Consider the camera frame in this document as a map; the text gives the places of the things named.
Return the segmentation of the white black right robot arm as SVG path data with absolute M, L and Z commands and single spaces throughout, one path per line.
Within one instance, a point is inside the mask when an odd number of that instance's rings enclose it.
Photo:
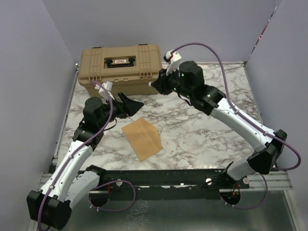
M 272 170 L 283 149 L 283 144 L 276 139 L 286 140 L 287 134 L 260 124 L 239 108 L 232 109 L 225 93 L 205 84 L 203 70 L 197 63 L 183 62 L 171 74 L 161 69 L 158 79 L 149 85 L 162 95 L 175 92 L 187 98 L 195 109 L 221 121 L 251 145 L 254 152 L 249 157 L 227 166 L 221 176 L 224 187 L 234 187 L 246 175 L 266 175 Z

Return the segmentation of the brown paper envelope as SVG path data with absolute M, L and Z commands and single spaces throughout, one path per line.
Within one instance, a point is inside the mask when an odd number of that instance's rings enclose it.
M 140 118 L 122 128 L 139 161 L 144 161 L 162 150 L 156 126 Z

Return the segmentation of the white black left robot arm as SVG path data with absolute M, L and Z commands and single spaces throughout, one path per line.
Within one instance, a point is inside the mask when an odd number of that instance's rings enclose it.
M 98 97 L 85 101 L 83 120 L 76 129 L 69 150 L 49 180 L 36 192 L 31 191 L 27 205 L 32 220 L 48 228 L 61 230 L 67 224 L 72 209 L 91 189 L 101 190 L 106 177 L 93 171 L 85 171 L 77 180 L 76 176 L 103 137 L 103 131 L 115 118 L 135 115 L 143 103 L 134 101 L 119 93 L 120 101 L 109 98 L 103 103 Z

